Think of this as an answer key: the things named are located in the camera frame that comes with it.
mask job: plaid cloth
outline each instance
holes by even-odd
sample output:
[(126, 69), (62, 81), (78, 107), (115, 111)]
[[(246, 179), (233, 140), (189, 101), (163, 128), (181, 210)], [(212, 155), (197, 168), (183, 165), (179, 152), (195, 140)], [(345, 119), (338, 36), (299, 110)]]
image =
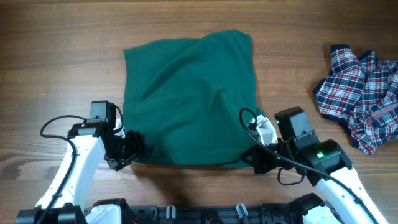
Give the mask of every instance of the plaid cloth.
[(348, 45), (331, 47), (329, 77), (313, 90), (324, 118), (336, 121), (366, 154), (398, 139), (398, 62), (380, 62), (368, 50), (356, 57)]

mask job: wood grain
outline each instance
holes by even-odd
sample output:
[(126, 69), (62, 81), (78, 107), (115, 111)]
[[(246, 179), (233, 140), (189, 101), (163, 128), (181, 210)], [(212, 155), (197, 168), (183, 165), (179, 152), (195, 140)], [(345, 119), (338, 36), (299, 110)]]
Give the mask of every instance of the wood grain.
[[(253, 38), (261, 108), (274, 114), (301, 106), (322, 141), (343, 146), (387, 220), (398, 220), (397, 143), (388, 142), (372, 157), (353, 149), (337, 124), (321, 118), (310, 92), (328, 74), (331, 44), (398, 60), (398, 2), (66, 2), (0, 5), (0, 223), (12, 223), (20, 209), (34, 207), (63, 159), (66, 143), (41, 138), (41, 125), (63, 114), (87, 117), (94, 100), (122, 106), (123, 49), (227, 29)], [(48, 132), (66, 134), (73, 122), (59, 121)], [(286, 172), (282, 178), (292, 182), (299, 176)], [(144, 164), (114, 172), (103, 163), (86, 204), (126, 198), (130, 205), (258, 205), (311, 191), (307, 180), (279, 185), (276, 172)]]

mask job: wood surface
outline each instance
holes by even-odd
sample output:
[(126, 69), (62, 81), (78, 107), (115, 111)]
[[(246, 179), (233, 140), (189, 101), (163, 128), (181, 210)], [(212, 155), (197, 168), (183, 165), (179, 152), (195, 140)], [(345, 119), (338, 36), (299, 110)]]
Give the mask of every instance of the wood surface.
[[(320, 140), (334, 139), (345, 149), (374, 203), (397, 223), (398, 143), (388, 142), (374, 156), (352, 148), (336, 123), (321, 118), (311, 94), (328, 75), (331, 44), (398, 60), (397, 1), (17, 2), (0, 5), (0, 223), (34, 207), (64, 157), (65, 142), (40, 137), (46, 121), (88, 117), (95, 100), (122, 107), (123, 49), (228, 29), (252, 36), (258, 105), (271, 115), (301, 106)], [(47, 132), (66, 135), (74, 122), (58, 121)], [(86, 204), (125, 198), (130, 205), (259, 205), (312, 191), (308, 180), (281, 186), (276, 171), (187, 168), (134, 164), (114, 172), (103, 162)], [(299, 176), (284, 172), (282, 178)]]

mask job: table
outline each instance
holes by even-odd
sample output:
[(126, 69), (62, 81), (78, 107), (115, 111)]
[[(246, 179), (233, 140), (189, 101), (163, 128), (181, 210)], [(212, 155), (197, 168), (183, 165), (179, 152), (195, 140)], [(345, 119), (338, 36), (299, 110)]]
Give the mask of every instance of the table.
[[(123, 49), (228, 29), (252, 36), (258, 105), (270, 115), (301, 106), (321, 141), (334, 139), (345, 149), (387, 220), (398, 219), (397, 143), (388, 142), (374, 156), (352, 148), (336, 123), (321, 118), (311, 94), (328, 75), (331, 44), (398, 60), (398, 2), (26, 2), (0, 5), (0, 223), (34, 207), (64, 157), (65, 142), (40, 137), (46, 121), (63, 114), (88, 117), (95, 100), (122, 107)], [(65, 135), (76, 122), (57, 121), (47, 131)], [(134, 164), (114, 172), (102, 162), (87, 207), (106, 198), (125, 198), (130, 205), (259, 205), (313, 191), (308, 180), (279, 185), (276, 171), (188, 168)], [(293, 182), (299, 176), (284, 172), (282, 178)]]

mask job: wire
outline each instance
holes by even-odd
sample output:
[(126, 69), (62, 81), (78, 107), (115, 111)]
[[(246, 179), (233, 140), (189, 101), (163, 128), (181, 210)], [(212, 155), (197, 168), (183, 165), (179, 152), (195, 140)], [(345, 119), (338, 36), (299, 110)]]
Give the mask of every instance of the wire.
[(69, 143), (72, 147), (72, 161), (70, 162), (69, 168), (67, 170), (67, 173), (65, 174), (65, 176), (63, 177), (60, 186), (58, 187), (57, 191), (55, 192), (55, 194), (53, 195), (50, 203), (47, 205), (47, 208), (44, 210), (44, 213), (40, 216), (39, 220), (37, 221), (37, 224), (40, 224), (44, 221), (44, 218), (46, 216), (46, 214), (50, 211), (51, 207), (54, 205), (54, 203), (57, 201), (57, 199), (60, 197), (60, 193), (62, 191), (62, 189), (64, 188), (65, 184), (67, 183), (67, 180), (72, 172), (73, 166), (75, 165), (76, 162), (76, 156), (77, 156), (77, 149), (76, 146), (74, 145), (74, 143), (68, 139), (65, 138), (63, 136), (57, 136), (57, 135), (53, 135), (53, 134), (43, 134), (43, 131), (45, 129), (45, 127), (47, 127), (51, 122), (61, 119), (61, 118), (78, 118), (78, 119), (82, 119), (85, 120), (85, 118), (82, 118), (80, 116), (75, 116), (75, 115), (63, 115), (63, 116), (59, 116), (56, 118), (51, 119), (50, 121), (47, 121), (43, 126), (42, 129), (40, 130), (40, 135), (42, 137), (45, 138), (55, 138), (55, 139), (62, 139), (64, 141), (66, 141), (67, 143)]
[(285, 162), (288, 162), (289, 164), (294, 165), (295, 167), (300, 167), (300, 168), (303, 168), (303, 169), (305, 169), (305, 170), (307, 170), (307, 171), (311, 171), (311, 172), (320, 174), (322, 177), (327, 178), (327, 179), (330, 179), (330, 180), (336, 182), (338, 185), (340, 185), (342, 188), (344, 188), (349, 194), (351, 194), (351, 195), (354, 197), (354, 199), (361, 205), (361, 207), (363, 208), (363, 210), (369, 215), (369, 218), (372, 220), (372, 222), (375, 223), (375, 224), (378, 224), (377, 220), (375, 219), (375, 217), (373, 216), (373, 214), (369, 211), (369, 209), (365, 206), (365, 204), (363, 203), (363, 201), (362, 201), (351, 189), (349, 189), (347, 186), (345, 186), (345, 184), (343, 184), (342, 182), (340, 182), (338, 179), (332, 177), (332, 176), (329, 175), (329, 174), (326, 174), (326, 173), (324, 173), (324, 172), (321, 172), (321, 171), (319, 171), (319, 170), (316, 170), (316, 169), (311, 168), (311, 167), (309, 167), (309, 166), (305, 166), (305, 165), (303, 165), (303, 164), (301, 164), (301, 163), (295, 162), (295, 161), (293, 161), (293, 160), (291, 160), (291, 159), (288, 159), (288, 158), (286, 158), (286, 157), (284, 157), (284, 156), (281, 156), (280, 154), (274, 152), (273, 150), (269, 149), (267, 146), (265, 146), (265, 145), (263, 145), (261, 142), (259, 142), (259, 141), (251, 134), (250, 130), (248, 130), (248, 127), (246, 127), (246, 125), (245, 125), (245, 123), (244, 123), (244, 121), (243, 121), (243, 119), (242, 119), (242, 113), (243, 113), (243, 111), (248, 111), (248, 112), (250, 112), (251, 114), (254, 114), (254, 112), (253, 112), (252, 110), (250, 110), (249, 108), (242, 108), (242, 109), (239, 111), (239, 121), (241, 122), (241, 126), (242, 126), (242, 128), (245, 130), (245, 132), (246, 132), (246, 133), (250, 136), (250, 138), (251, 138), (255, 143), (257, 143), (263, 150), (265, 150), (265, 151), (268, 152), (269, 154), (272, 154), (272, 155), (275, 156), (276, 158), (280, 158), (281, 160), (283, 160), (283, 161), (285, 161)]
[(119, 111), (120, 120), (121, 120), (121, 123), (122, 123), (122, 124), (120, 125), (120, 128), (118, 128), (118, 129), (116, 129), (116, 130), (113, 130), (113, 133), (114, 133), (114, 134), (120, 132), (120, 131), (122, 130), (122, 128), (123, 128), (123, 115), (122, 115), (122, 112), (120, 111), (120, 108), (119, 108), (118, 106), (116, 106), (116, 109), (118, 109), (118, 111)]

